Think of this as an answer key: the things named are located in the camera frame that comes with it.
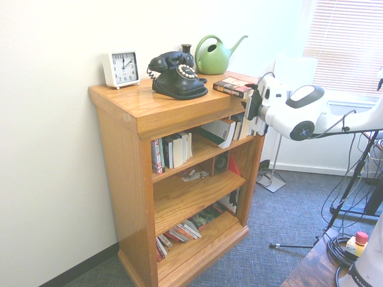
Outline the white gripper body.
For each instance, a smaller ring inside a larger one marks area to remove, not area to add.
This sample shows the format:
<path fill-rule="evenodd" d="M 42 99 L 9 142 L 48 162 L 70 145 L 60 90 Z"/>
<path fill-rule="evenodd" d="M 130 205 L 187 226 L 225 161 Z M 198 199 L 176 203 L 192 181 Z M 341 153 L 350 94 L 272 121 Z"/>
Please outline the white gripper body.
<path fill-rule="evenodd" d="M 260 136 L 263 136 L 266 130 L 266 123 L 261 119 L 260 116 L 260 108 L 262 101 L 266 96 L 266 90 L 268 89 L 266 82 L 268 78 L 269 77 L 263 77 L 259 81 L 257 84 L 259 87 L 257 90 L 253 90 L 253 95 L 250 102 L 250 117 L 252 117 L 252 120 L 250 121 L 251 128 Z"/>

